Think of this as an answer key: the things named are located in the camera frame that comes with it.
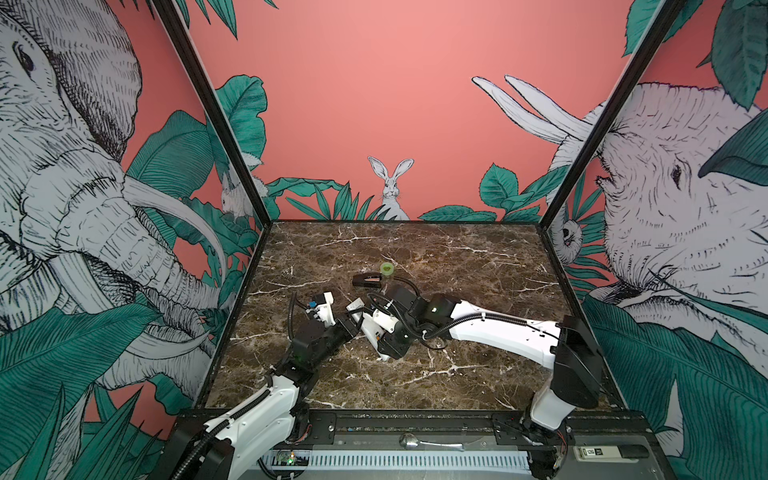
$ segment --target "marble tabletop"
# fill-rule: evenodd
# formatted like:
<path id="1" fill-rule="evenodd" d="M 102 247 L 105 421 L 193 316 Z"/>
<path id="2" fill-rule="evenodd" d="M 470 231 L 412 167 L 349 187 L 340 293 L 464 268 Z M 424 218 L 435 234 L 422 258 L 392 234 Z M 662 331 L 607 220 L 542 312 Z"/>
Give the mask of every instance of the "marble tabletop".
<path id="1" fill-rule="evenodd" d="M 330 291 L 334 310 L 343 311 L 366 294 L 352 287 L 352 276 L 378 271 L 382 262 L 394 264 L 427 298 L 454 293 L 530 319 L 570 313 L 533 226 L 276 223 L 207 406 L 233 407 L 261 387 L 288 347 L 286 309 L 294 290 L 304 303 Z M 294 328 L 304 317 L 297 308 Z M 337 409 L 521 409 L 547 374 L 523 357 L 459 341 L 442 351 L 415 344 L 404 358 L 382 362 L 361 334 L 321 367 L 307 402 Z"/>

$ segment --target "spoon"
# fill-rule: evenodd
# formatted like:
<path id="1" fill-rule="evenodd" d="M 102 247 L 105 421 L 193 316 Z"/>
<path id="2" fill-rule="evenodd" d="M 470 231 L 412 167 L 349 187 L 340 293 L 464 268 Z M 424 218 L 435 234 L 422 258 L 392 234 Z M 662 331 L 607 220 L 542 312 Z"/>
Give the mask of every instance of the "spoon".
<path id="1" fill-rule="evenodd" d="M 435 447 L 445 447 L 447 449 L 451 450 L 458 450 L 460 452 L 464 452 L 464 444 L 463 443 L 432 443 L 432 442 L 422 442 L 419 439 L 416 438 L 416 435 L 413 435 L 412 433 L 403 433 L 400 436 L 400 446 L 403 447 L 406 450 L 416 450 L 420 445 L 432 445 Z"/>

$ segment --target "rabbit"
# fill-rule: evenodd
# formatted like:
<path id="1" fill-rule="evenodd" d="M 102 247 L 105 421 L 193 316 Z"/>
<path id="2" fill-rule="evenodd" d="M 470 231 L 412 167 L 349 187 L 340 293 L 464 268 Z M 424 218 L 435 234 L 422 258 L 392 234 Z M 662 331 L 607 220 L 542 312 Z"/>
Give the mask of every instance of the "rabbit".
<path id="1" fill-rule="evenodd" d="M 402 208 L 400 208 L 400 204 L 397 203 L 397 197 L 400 196 L 400 189 L 397 187 L 397 178 L 413 166 L 413 159 L 408 158 L 400 162 L 395 169 L 395 173 L 392 174 L 391 177 L 381 161 L 376 160 L 374 157 L 368 157 L 368 160 L 371 162 L 373 172 L 384 179 L 384 193 L 382 195 L 383 208 L 381 211 L 389 209 L 389 212 L 384 215 L 382 220 L 409 220 L 406 212 L 404 212 Z"/>

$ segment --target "enclosure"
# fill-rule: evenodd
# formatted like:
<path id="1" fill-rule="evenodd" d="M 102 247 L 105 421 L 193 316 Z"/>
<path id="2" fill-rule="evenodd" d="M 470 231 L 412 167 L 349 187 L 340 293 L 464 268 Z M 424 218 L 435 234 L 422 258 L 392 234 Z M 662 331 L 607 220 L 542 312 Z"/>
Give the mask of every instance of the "enclosure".
<path id="1" fill-rule="evenodd" d="M 597 410 L 642 412 L 678 478 L 765 475 L 764 2 L 0 12 L 0 478 L 149 474 L 181 411 L 261 387 L 293 293 L 343 309 L 383 263 L 425 296 L 585 320 Z M 306 401 L 503 412 L 547 376 L 358 336 Z"/>

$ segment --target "green tape roll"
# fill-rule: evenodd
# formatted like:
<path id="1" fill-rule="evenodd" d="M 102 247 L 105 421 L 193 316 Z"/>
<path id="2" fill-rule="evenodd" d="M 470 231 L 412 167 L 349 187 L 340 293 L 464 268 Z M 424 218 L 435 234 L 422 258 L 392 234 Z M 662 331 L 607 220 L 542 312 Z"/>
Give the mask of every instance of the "green tape roll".
<path id="1" fill-rule="evenodd" d="M 395 272 L 395 266 L 392 265 L 390 262 L 384 262 L 382 263 L 381 267 L 381 273 L 382 275 L 392 275 Z"/>

